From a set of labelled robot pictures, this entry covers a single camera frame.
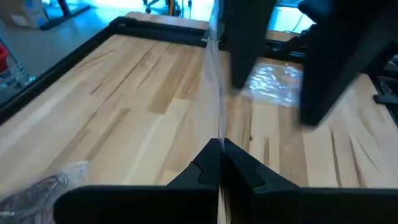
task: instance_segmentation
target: black base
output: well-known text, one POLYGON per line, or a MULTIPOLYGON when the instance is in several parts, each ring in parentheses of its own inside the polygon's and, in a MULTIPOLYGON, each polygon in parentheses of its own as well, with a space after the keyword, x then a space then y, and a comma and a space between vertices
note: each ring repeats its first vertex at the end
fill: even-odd
POLYGON ((230 140, 223 151, 219 139, 211 139, 169 185, 81 187, 56 201, 54 219, 217 223, 219 183, 232 223, 376 223, 398 212, 398 190, 301 188, 230 140))
POLYGON ((51 21, 48 21, 46 24, 40 26, 40 29, 41 30, 49 30, 49 29, 65 22, 66 20, 68 20, 70 18, 79 15, 80 13, 88 10, 89 8, 90 8, 89 5, 81 6, 78 9, 70 11, 70 13, 68 13, 67 15, 64 15, 64 16, 58 17, 56 19, 52 19, 51 21))

